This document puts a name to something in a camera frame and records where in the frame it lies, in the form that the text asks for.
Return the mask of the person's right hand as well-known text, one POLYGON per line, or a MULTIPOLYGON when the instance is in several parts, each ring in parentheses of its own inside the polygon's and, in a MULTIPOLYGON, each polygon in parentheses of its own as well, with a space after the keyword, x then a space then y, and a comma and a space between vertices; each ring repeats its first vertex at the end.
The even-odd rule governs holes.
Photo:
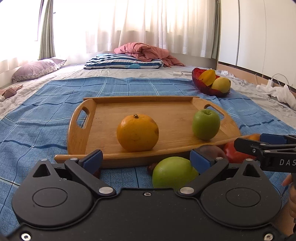
POLYGON ((290 189, 289 189, 289 199, 288 199, 288 210, 289 210, 289 213, 290 213, 290 216, 292 218, 296 218, 296 193, 295 193, 295 184, 294 184, 294 179, 293 179, 293 176, 292 174, 288 174, 285 178, 285 180, 283 181, 282 185, 284 187, 287 187, 289 186, 290 189))

